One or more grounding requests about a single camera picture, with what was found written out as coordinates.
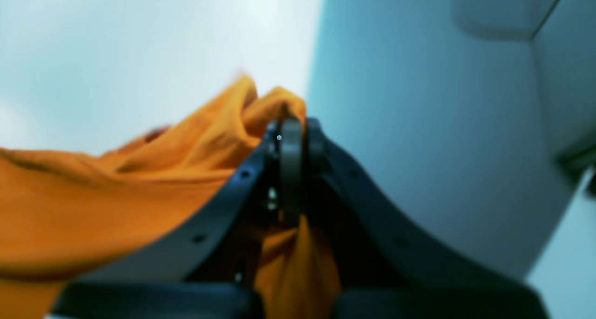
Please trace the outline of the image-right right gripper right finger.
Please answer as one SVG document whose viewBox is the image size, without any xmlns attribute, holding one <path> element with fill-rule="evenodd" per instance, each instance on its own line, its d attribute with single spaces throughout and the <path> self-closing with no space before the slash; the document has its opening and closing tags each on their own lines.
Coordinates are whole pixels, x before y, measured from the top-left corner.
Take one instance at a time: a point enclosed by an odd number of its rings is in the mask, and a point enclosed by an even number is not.
<svg viewBox="0 0 596 319">
<path fill-rule="evenodd" d="M 279 126 L 283 221 L 301 213 L 332 245 L 334 319 L 546 319 L 535 292 L 449 249 L 395 207 L 317 120 Z"/>
</svg>

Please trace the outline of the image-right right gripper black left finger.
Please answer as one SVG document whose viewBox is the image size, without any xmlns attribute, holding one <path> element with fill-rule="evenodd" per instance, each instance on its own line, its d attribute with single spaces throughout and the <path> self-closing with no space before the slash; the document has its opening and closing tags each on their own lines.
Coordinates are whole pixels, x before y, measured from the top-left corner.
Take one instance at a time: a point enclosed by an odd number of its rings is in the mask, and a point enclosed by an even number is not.
<svg viewBox="0 0 596 319">
<path fill-rule="evenodd" d="M 282 121 L 187 221 L 72 281 L 51 319 L 263 319 L 255 291 L 264 237 L 278 219 Z"/>
</svg>

